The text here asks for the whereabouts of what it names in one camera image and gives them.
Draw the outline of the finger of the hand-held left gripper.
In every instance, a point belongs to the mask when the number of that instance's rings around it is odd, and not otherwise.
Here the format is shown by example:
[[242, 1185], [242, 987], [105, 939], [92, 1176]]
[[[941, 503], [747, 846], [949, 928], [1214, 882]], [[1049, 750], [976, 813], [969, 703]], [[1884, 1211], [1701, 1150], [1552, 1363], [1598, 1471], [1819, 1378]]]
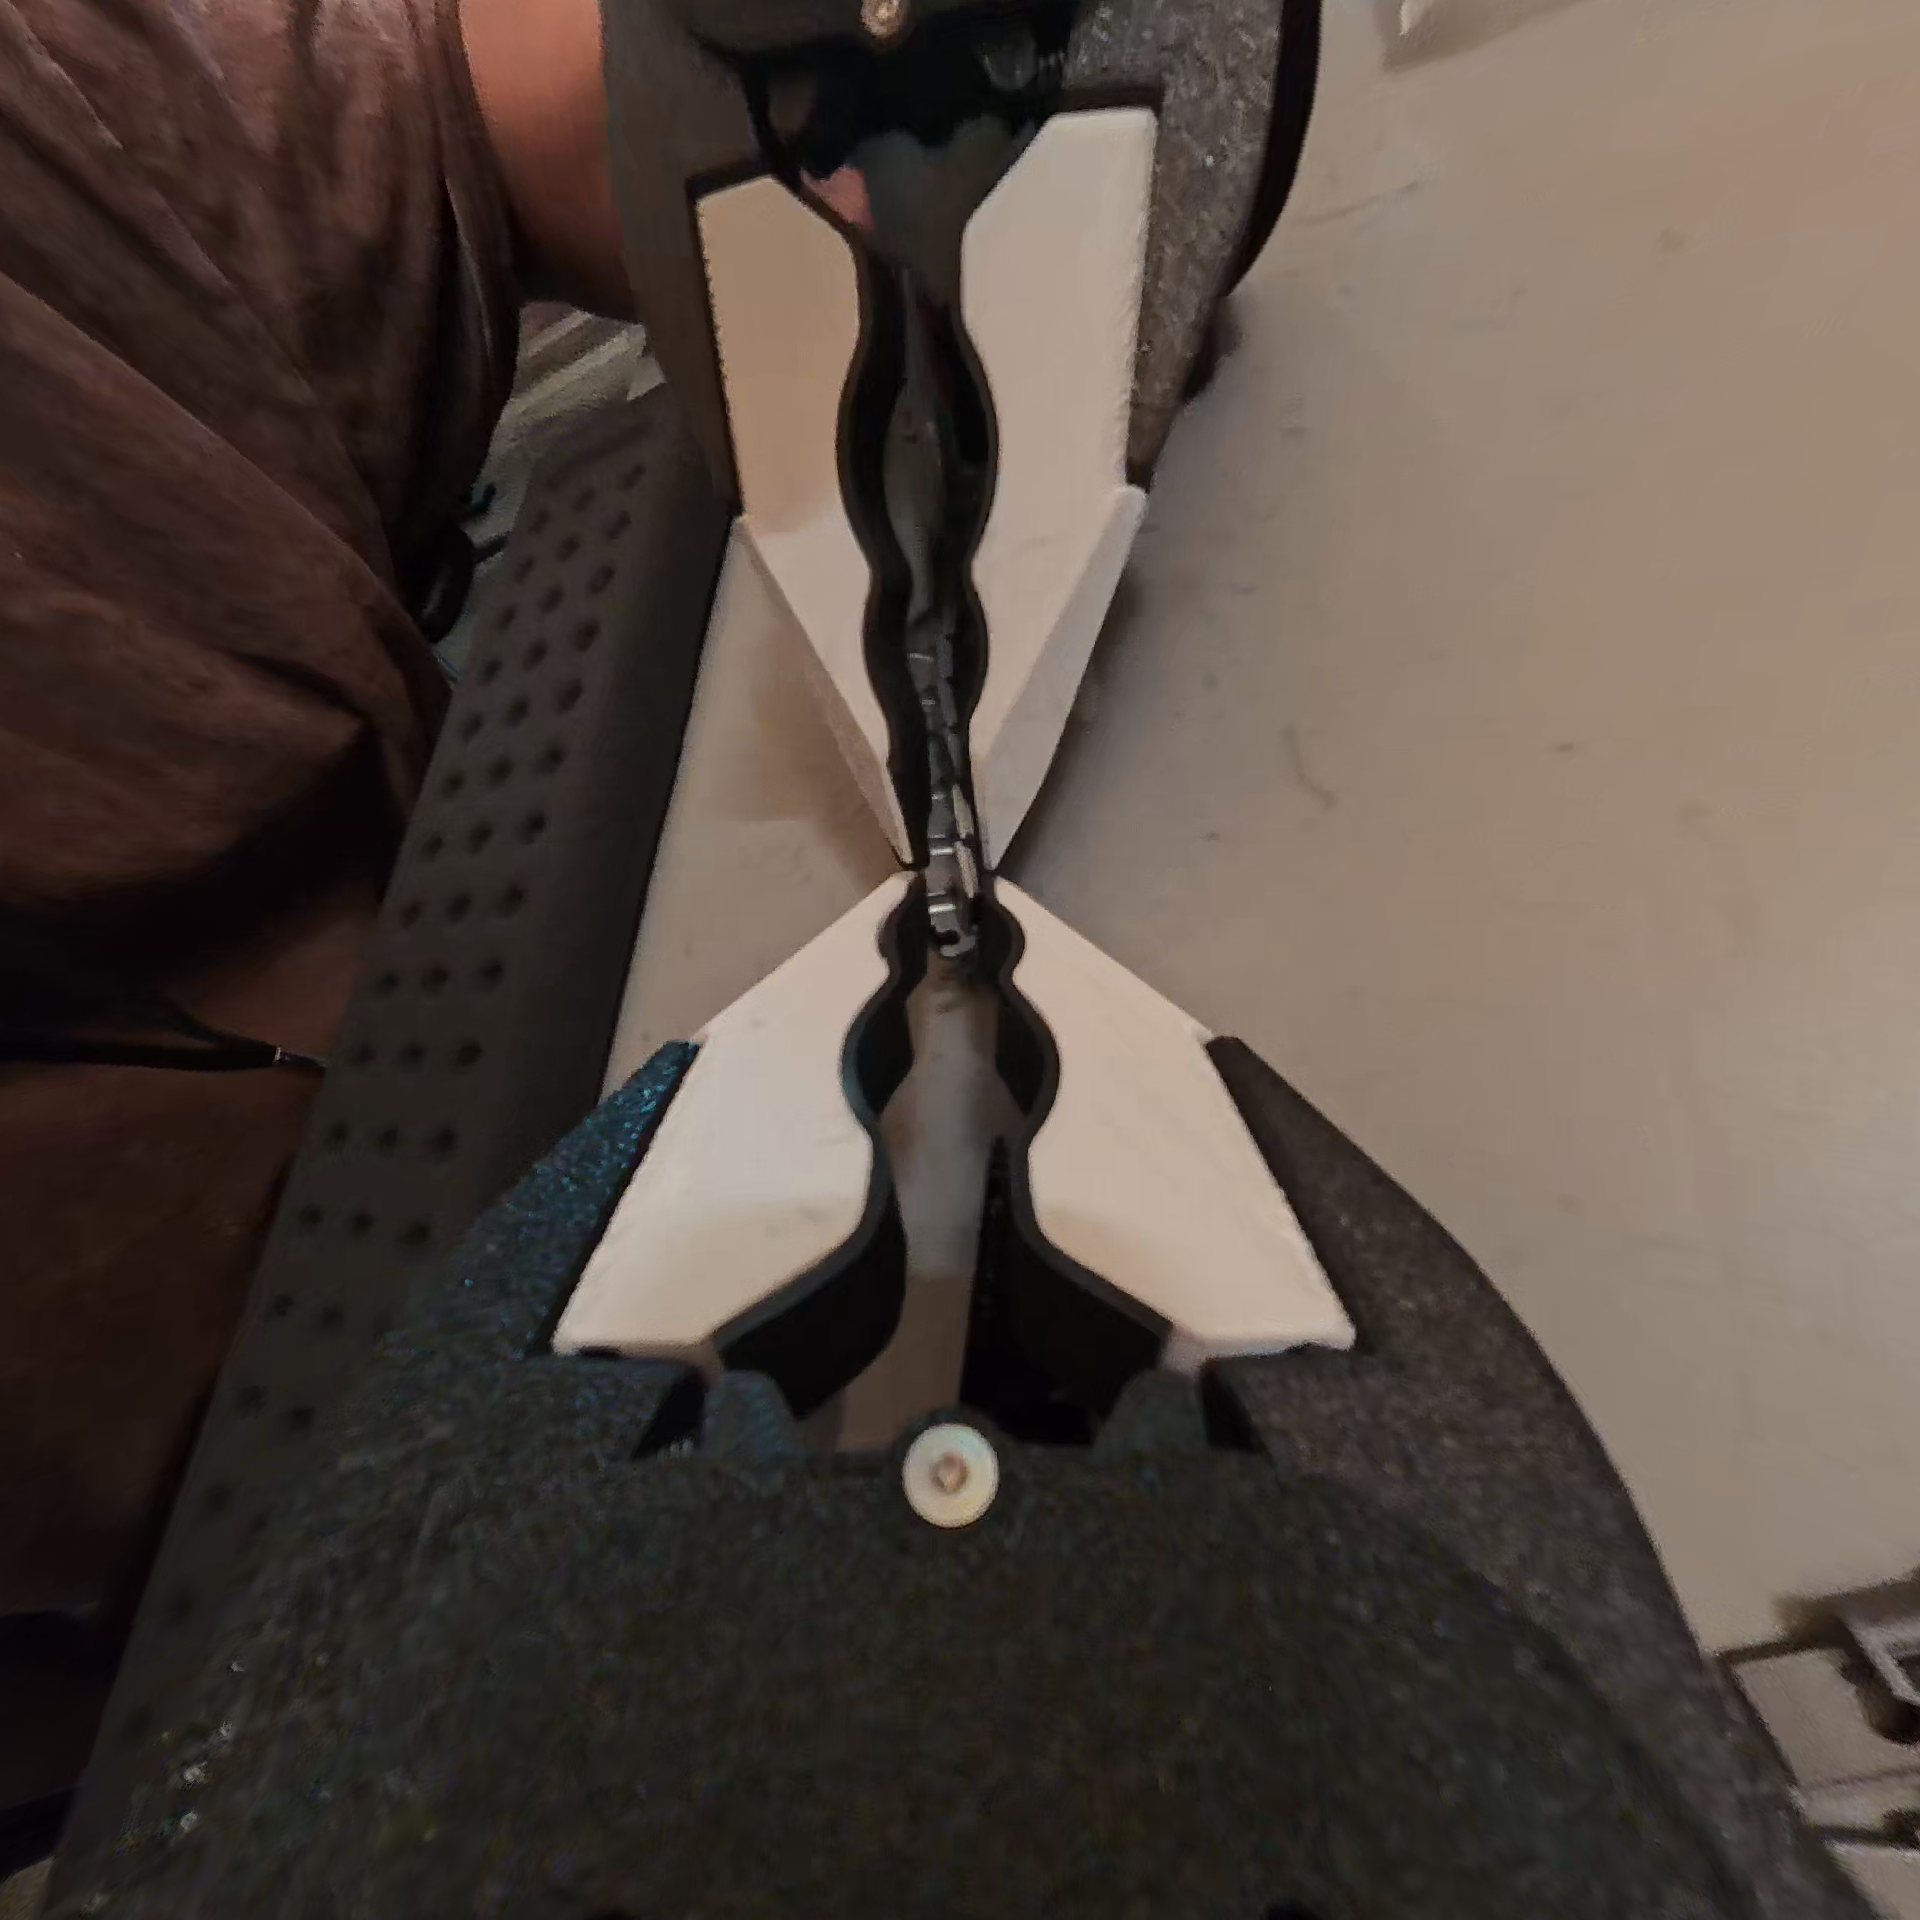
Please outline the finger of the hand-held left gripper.
[[776, 175], [695, 206], [743, 537], [810, 647], [810, 684], [902, 865], [914, 865], [866, 661], [876, 584], [845, 507], [841, 397], [859, 350], [851, 241]]
[[963, 331], [995, 427], [969, 729], [988, 868], [1053, 762], [1145, 507], [1125, 447], [1155, 132], [1137, 103], [1053, 115], [963, 227]]

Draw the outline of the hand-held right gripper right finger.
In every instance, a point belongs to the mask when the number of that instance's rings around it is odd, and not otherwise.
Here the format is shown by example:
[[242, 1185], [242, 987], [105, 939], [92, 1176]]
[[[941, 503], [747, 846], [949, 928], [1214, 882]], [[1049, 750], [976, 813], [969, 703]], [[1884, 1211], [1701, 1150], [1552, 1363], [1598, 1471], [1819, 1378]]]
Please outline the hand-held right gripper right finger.
[[1214, 1036], [1005, 878], [978, 961], [1018, 1117], [978, 1226], [983, 1383], [1020, 1410], [1109, 1410], [1145, 1370], [1347, 1352], [1354, 1323]]

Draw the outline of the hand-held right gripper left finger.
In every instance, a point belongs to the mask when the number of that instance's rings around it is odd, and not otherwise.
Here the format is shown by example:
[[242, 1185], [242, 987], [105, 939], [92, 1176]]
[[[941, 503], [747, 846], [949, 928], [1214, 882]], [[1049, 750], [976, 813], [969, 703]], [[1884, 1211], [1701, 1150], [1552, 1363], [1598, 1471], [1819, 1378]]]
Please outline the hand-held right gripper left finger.
[[887, 1346], [904, 1224], [881, 1117], [904, 1084], [920, 882], [887, 878], [691, 1042], [557, 1323], [557, 1354], [756, 1370], [794, 1410]]

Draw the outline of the person's left forearm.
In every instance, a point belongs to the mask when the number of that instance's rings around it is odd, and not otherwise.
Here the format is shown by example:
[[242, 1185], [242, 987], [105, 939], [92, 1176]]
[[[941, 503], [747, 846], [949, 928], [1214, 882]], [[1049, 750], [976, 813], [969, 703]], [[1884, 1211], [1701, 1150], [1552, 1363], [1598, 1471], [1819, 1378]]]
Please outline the person's left forearm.
[[634, 323], [610, 190], [600, 3], [460, 3], [522, 300]]

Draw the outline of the grey desk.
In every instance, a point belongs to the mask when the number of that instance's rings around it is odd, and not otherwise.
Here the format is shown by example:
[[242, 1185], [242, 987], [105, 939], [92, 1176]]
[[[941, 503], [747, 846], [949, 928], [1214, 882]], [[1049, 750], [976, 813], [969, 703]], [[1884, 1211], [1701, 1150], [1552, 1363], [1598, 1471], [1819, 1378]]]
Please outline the grey desk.
[[1765, 1641], [1915, 1564], [1915, 3], [1387, 18], [1007, 868], [1447, 1224]]

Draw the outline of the black perforated pad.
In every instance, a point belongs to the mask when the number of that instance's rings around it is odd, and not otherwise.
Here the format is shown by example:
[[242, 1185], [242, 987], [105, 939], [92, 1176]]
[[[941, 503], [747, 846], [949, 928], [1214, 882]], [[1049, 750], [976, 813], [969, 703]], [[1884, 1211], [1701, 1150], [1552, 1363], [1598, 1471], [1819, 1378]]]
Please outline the black perforated pad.
[[530, 481], [141, 1601], [62, 1864], [157, 1775], [266, 1515], [408, 1292], [600, 1098], [732, 514], [666, 384]]

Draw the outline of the grey metal bracket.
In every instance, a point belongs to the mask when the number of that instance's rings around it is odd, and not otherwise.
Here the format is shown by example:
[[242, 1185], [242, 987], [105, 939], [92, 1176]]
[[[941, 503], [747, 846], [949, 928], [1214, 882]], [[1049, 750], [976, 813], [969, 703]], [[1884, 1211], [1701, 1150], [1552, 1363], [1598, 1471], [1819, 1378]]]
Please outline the grey metal bracket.
[[1720, 1666], [1868, 1908], [1915, 1916], [1915, 1577], [1809, 1601]]

